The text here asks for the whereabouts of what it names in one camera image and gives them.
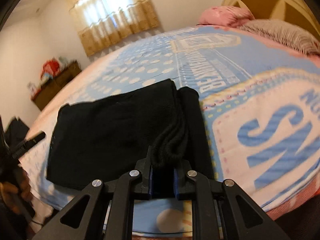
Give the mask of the left hand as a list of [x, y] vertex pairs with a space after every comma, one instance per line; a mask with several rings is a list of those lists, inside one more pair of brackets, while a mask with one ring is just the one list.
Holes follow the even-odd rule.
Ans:
[[20, 195], [24, 201], [31, 202], [33, 194], [31, 193], [31, 187], [29, 184], [29, 178], [27, 172], [23, 170], [23, 180], [20, 183], [20, 189], [9, 182], [1, 183], [1, 197], [4, 200], [6, 206], [15, 214], [20, 215], [22, 212], [18, 205], [15, 203], [13, 196]]

